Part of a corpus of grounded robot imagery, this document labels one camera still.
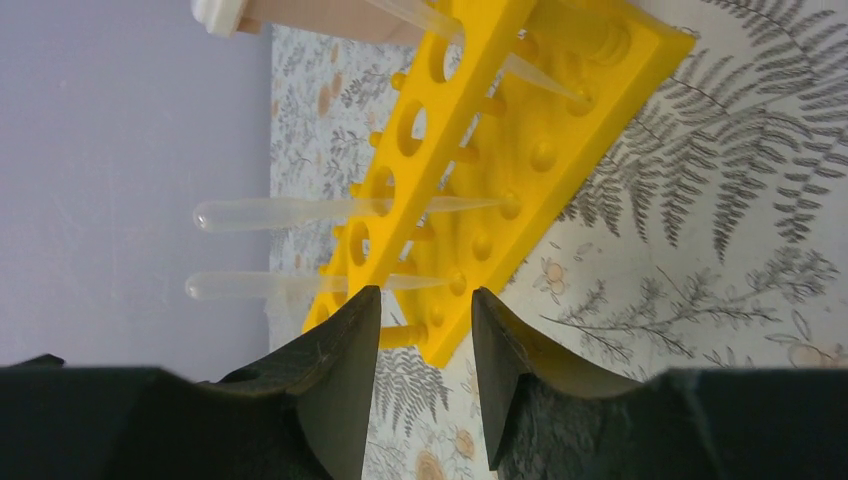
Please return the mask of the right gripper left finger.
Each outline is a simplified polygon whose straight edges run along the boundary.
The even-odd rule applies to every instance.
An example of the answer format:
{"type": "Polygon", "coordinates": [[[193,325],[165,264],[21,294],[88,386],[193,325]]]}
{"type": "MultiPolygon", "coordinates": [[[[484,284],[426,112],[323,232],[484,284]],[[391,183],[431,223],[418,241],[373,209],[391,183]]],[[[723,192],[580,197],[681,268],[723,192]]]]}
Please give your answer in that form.
{"type": "Polygon", "coordinates": [[[357,479],[381,293],[216,382],[159,367],[69,367],[46,354],[1,371],[5,479],[357,479]]]}

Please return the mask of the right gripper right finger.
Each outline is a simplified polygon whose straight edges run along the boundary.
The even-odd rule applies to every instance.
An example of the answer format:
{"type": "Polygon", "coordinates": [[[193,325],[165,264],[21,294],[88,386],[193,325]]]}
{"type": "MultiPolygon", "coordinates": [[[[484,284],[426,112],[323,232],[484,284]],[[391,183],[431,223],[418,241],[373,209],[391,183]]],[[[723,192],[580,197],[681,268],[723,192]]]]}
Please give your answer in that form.
{"type": "Polygon", "coordinates": [[[639,382],[471,300],[489,467],[502,479],[843,479],[847,373],[669,369],[639,382]]]}

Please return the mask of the yellow test tube rack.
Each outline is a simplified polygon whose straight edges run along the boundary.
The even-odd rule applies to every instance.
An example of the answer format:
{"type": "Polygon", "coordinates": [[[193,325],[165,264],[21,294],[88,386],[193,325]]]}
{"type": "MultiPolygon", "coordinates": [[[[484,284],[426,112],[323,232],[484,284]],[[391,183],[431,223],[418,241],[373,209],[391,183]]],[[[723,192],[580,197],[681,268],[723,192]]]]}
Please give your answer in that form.
{"type": "MultiPolygon", "coordinates": [[[[384,349],[414,346],[447,364],[471,326],[478,288],[501,291],[638,110],[695,40],[628,1],[426,2],[457,19],[465,46],[425,31],[354,198],[410,202],[336,229],[327,275],[446,279],[454,294],[395,291],[406,322],[384,349]],[[515,53],[584,106],[503,68],[515,53]]],[[[310,330],[352,294],[321,293],[310,330]]]]}

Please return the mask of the pink plastic bin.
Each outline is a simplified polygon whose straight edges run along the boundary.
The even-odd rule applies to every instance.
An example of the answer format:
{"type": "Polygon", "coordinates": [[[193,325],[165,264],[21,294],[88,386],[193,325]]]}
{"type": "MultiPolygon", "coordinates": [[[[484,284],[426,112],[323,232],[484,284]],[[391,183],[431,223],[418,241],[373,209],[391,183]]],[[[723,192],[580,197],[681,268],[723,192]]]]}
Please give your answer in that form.
{"type": "Polygon", "coordinates": [[[369,44],[416,46],[424,31],[362,0],[248,1],[236,30],[276,24],[369,44]]]}

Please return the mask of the white plastic bin lid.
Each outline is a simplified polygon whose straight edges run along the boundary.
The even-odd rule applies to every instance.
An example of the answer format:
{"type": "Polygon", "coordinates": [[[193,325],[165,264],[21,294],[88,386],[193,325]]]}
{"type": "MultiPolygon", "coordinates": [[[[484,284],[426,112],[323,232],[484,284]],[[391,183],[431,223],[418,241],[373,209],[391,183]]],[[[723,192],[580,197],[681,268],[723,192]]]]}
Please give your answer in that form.
{"type": "Polygon", "coordinates": [[[248,3],[248,0],[190,0],[190,9],[207,33],[228,38],[238,31],[248,3]]]}

